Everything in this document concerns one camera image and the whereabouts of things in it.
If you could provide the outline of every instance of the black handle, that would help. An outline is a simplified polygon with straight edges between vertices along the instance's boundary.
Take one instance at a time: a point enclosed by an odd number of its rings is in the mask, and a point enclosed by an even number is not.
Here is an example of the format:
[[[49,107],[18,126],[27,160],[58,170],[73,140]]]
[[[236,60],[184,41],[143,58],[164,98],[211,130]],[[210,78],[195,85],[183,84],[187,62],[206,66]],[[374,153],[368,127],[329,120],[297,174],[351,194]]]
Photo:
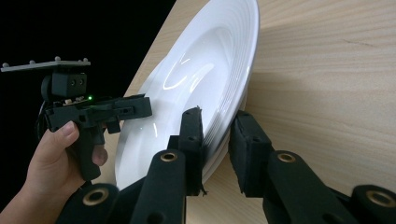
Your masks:
[[[101,174],[98,165],[92,162],[94,142],[90,129],[80,129],[79,138],[76,141],[78,163],[82,178],[85,181],[93,180]]]

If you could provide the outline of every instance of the wood grain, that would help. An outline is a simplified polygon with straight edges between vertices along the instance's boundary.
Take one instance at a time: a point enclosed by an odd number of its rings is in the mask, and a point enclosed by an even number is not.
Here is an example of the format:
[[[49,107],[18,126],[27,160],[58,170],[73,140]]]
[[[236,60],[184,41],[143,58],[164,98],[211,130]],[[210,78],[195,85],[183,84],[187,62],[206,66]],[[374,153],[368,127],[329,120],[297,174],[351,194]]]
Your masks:
[[[136,94],[207,0],[178,0],[125,95]],[[259,1],[260,40],[246,111],[275,149],[305,159],[329,187],[396,191],[396,2]],[[118,135],[96,182],[115,183]],[[189,198],[188,223],[266,223],[246,199],[228,157]]]

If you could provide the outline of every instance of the white plate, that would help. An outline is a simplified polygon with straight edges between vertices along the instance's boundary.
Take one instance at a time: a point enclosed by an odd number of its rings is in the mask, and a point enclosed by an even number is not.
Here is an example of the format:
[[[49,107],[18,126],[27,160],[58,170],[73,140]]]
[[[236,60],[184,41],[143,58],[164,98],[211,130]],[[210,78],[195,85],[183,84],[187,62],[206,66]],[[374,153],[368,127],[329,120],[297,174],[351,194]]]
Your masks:
[[[227,152],[227,133],[244,100],[260,29],[256,0],[210,0],[191,20],[139,93],[153,115],[125,120],[116,153],[116,181],[124,189],[144,177],[151,159],[179,135],[182,113],[199,106],[205,182]]]

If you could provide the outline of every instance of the hand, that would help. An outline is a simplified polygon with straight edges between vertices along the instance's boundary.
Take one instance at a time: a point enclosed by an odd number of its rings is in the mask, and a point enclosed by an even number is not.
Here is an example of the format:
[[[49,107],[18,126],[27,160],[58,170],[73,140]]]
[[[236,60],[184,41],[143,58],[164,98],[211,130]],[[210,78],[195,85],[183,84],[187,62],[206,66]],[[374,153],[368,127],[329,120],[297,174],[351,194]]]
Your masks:
[[[54,223],[68,198],[84,184],[73,143],[79,131],[73,121],[55,133],[47,130],[31,159],[21,191],[0,214],[0,223]],[[95,146],[92,161],[107,160],[104,146]]]

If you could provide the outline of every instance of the black background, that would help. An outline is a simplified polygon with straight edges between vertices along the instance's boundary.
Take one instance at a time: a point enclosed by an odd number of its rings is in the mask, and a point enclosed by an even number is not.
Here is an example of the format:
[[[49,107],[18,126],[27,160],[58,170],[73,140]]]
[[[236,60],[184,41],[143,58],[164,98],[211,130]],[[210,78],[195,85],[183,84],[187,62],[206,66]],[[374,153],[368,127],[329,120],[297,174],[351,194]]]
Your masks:
[[[0,63],[88,58],[87,93],[121,97],[175,1],[2,2]],[[0,73],[1,210],[21,188],[35,151],[40,88],[48,72]]]

